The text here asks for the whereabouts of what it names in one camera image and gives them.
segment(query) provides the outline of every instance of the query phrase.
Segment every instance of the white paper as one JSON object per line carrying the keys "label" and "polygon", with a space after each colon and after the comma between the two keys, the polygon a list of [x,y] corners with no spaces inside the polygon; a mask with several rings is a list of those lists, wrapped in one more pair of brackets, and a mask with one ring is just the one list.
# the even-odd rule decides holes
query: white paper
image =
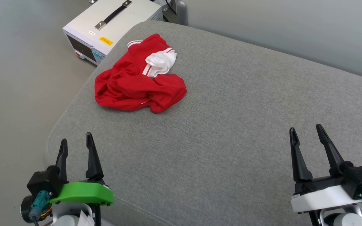
{"label": "white paper", "polygon": [[78,226],[95,226],[95,221],[91,216],[86,216],[86,214],[81,210]]}

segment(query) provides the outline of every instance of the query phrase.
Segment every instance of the black cable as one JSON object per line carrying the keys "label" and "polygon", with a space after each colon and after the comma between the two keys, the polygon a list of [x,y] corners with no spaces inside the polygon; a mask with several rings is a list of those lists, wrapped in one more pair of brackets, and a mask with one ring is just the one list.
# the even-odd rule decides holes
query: black cable
{"label": "black cable", "polygon": [[166,0],[166,3],[167,3],[167,6],[169,7],[169,9],[171,9],[171,11],[177,15],[177,13],[174,11],[174,9],[172,9],[172,7],[170,6],[170,4],[168,3],[167,0]]}
{"label": "black cable", "polygon": [[164,15],[163,15],[163,19],[164,19],[164,21],[169,22],[168,19]]}
{"label": "black cable", "polygon": [[39,223],[37,222],[36,217],[33,217],[33,223],[35,226],[39,226]]}

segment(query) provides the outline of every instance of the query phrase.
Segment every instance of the white stripe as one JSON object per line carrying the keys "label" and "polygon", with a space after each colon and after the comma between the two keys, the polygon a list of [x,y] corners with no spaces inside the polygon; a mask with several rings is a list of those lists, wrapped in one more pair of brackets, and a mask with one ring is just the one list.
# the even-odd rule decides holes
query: white stripe
{"label": "white stripe", "polygon": [[167,49],[165,49],[165,50],[163,50],[163,51],[161,51],[161,52],[162,52],[162,53],[167,53],[167,51],[169,51],[169,50],[172,50],[172,48],[169,47],[169,48],[167,48]]}
{"label": "white stripe", "polygon": [[147,64],[147,65],[146,65],[145,69],[144,69],[143,72],[142,72],[143,75],[146,75],[146,74],[148,73],[148,70],[149,70],[149,67],[150,67],[150,66],[151,66],[150,64]]}
{"label": "white stripe", "polygon": [[133,41],[128,42],[127,46],[128,46],[128,48],[129,48],[129,47],[132,46],[133,44],[139,44],[139,43],[141,43],[141,42],[142,42],[142,40],[133,40]]}

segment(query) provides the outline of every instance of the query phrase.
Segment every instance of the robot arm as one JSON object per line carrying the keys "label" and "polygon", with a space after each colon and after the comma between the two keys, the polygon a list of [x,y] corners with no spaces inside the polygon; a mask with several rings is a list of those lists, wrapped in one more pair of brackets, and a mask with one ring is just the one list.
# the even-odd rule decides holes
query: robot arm
{"label": "robot arm", "polygon": [[[290,147],[293,179],[296,182],[291,204],[293,211],[308,213],[313,226],[362,226],[362,166],[354,167],[344,161],[322,125],[317,124],[319,140],[325,146],[329,160],[329,174],[313,179],[300,151],[300,140],[294,128],[290,129]],[[324,216],[329,210],[343,209],[346,213]]]}
{"label": "robot arm", "polygon": [[31,195],[26,196],[20,213],[27,223],[38,225],[47,216],[53,218],[56,226],[77,225],[81,211],[92,218],[94,225],[101,226],[100,206],[114,202],[112,190],[103,181],[103,171],[92,134],[86,134],[89,149],[86,180],[69,183],[66,178],[66,158],[68,142],[63,139],[55,166],[33,174],[27,188]]}

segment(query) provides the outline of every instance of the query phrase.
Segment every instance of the gray cushion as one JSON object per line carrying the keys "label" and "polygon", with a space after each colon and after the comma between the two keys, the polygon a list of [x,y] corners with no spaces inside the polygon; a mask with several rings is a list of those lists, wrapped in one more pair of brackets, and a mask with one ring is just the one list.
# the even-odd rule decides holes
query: gray cushion
{"label": "gray cushion", "polygon": [[[177,52],[170,70],[188,93],[160,114],[99,107],[95,77],[127,43],[159,33]],[[46,164],[69,142],[68,177],[85,178],[86,132],[99,152],[120,225],[310,225],[294,214],[289,128],[314,177],[328,175],[315,125],[362,165],[362,77],[202,30],[161,22],[132,28],[97,67],[53,129]]]}

